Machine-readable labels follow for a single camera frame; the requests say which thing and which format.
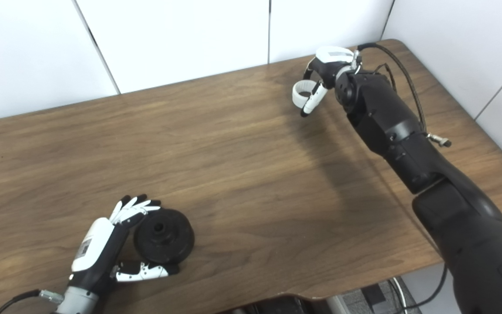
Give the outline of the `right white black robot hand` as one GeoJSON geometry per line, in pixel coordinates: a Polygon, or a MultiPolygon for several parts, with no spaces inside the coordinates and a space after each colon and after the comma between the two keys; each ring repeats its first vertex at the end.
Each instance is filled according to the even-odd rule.
{"type": "Polygon", "coordinates": [[[336,46],[323,46],[317,49],[315,57],[307,64],[302,80],[292,87],[292,101],[307,117],[321,103],[327,92],[336,88],[337,80],[361,69],[361,56],[358,50],[336,46]]]}

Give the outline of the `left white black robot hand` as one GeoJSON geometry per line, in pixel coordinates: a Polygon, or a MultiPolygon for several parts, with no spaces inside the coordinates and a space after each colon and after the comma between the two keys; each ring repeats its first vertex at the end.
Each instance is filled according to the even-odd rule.
{"type": "Polygon", "coordinates": [[[85,290],[87,295],[102,297],[117,282],[138,282],[178,274],[178,265],[157,264],[148,259],[118,260],[131,228],[160,209],[161,201],[147,199],[147,195],[126,195],[117,202],[110,217],[96,219],[75,255],[68,286],[85,290]]]}

